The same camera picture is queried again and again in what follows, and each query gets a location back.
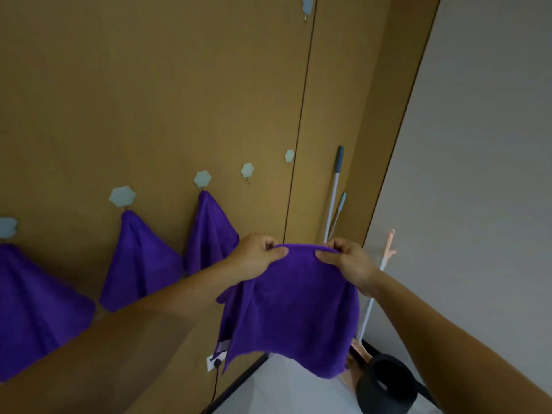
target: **person's left hand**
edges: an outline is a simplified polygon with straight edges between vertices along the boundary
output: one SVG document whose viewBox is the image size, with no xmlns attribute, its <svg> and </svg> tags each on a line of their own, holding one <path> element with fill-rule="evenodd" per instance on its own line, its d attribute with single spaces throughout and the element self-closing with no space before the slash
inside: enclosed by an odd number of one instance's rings
<svg viewBox="0 0 552 414">
<path fill-rule="evenodd" d="M 271 236 L 249 234 L 225 261 L 236 269 L 238 282 L 253 279 L 263 274 L 269 264 L 288 255 L 286 247 L 273 248 L 277 245 L 278 241 Z"/>
</svg>

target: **black power cord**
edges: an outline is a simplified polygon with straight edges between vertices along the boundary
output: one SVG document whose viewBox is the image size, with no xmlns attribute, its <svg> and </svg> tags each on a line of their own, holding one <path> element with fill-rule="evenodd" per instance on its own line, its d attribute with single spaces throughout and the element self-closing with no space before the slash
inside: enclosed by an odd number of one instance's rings
<svg viewBox="0 0 552 414">
<path fill-rule="evenodd" d="M 218 384 L 218 381 L 219 381 L 219 369 L 220 368 L 220 365 L 222 364 L 223 362 L 221 362 L 219 359 L 216 359 L 215 362 L 214 362 L 214 365 L 215 365 L 215 368 L 216 368 L 216 379 L 215 379 L 215 390 L 213 391 L 212 393 L 212 398 L 211 398 L 211 401 L 209 402 L 209 404 L 205 407 L 205 410 L 202 411 L 202 414 L 205 414 L 207 412 L 207 410 L 209 409 L 209 405 L 211 405 L 211 403 L 215 400 L 215 397 L 216 397 L 216 386 Z"/>
</svg>

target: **purple towel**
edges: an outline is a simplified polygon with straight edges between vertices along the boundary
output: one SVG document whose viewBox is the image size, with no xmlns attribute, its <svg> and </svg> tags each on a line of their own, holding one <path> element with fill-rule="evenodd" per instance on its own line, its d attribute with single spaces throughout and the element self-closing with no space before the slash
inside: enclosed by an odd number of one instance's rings
<svg viewBox="0 0 552 414">
<path fill-rule="evenodd" d="M 136 215 L 121 216 L 121 234 L 100 302 L 117 311 L 144 296 L 176 283 L 184 273 L 182 257 Z"/>
<path fill-rule="evenodd" d="M 207 192 L 186 250 L 190 274 L 214 264 L 238 244 L 238 236 Z M 326 247 L 286 244 L 289 254 L 256 279 L 227 289 L 215 354 L 228 350 L 224 370 L 233 358 L 254 351 L 278 353 L 320 377 L 343 370 L 358 324 L 358 293 L 339 270 L 321 263 L 315 250 Z"/>
<path fill-rule="evenodd" d="M 0 244 L 0 382 L 84 331 L 94 303 Z"/>
</svg>

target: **black container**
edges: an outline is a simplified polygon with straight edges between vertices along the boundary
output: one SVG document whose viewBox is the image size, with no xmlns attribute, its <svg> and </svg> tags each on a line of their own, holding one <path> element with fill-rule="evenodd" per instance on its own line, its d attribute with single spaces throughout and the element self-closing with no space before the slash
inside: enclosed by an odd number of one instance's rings
<svg viewBox="0 0 552 414">
<path fill-rule="evenodd" d="M 356 388 L 364 414 L 406 414 L 418 396 L 412 372 L 388 354 L 372 357 Z"/>
</svg>

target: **floor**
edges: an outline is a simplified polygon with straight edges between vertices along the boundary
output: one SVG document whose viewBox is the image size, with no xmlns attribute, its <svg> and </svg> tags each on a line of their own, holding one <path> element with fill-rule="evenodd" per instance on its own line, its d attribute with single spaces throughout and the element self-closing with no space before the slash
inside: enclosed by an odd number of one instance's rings
<svg viewBox="0 0 552 414">
<path fill-rule="evenodd" d="M 339 378 L 321 379 L 277 354 L 234 392 L 215 414 L 362 414 Z M 409 414 L 440 414 L 419 396 Z"/>
</svg>

